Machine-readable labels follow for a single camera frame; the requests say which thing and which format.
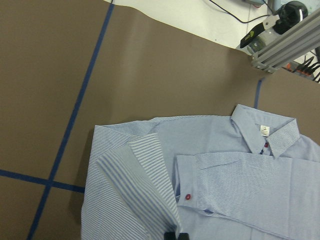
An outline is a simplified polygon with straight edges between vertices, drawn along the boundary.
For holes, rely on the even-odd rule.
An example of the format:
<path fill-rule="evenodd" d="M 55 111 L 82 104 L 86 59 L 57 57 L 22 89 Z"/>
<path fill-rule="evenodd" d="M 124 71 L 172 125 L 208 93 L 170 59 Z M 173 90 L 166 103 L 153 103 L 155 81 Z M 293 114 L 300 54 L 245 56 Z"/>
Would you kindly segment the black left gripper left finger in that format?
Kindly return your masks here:
<path fill-rule="evenodd" d="M 171 229 L 171 230 L 166 231 L 163 234 L 163 239 L 164 240 L 176 240 L 177 239 L 177 237 L 176 237 L 176 229 Z"/>

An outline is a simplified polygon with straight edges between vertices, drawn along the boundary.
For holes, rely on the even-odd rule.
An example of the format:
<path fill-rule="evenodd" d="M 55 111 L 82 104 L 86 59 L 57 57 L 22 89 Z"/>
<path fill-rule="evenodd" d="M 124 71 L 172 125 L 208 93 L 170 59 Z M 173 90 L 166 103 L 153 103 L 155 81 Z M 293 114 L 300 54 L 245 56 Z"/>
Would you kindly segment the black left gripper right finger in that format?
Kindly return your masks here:
<path fill-rule="evenodd" d="M 177 231 L 177 240 L 189 240 L 190 236 L 189 234 L 181 227 Z"/>

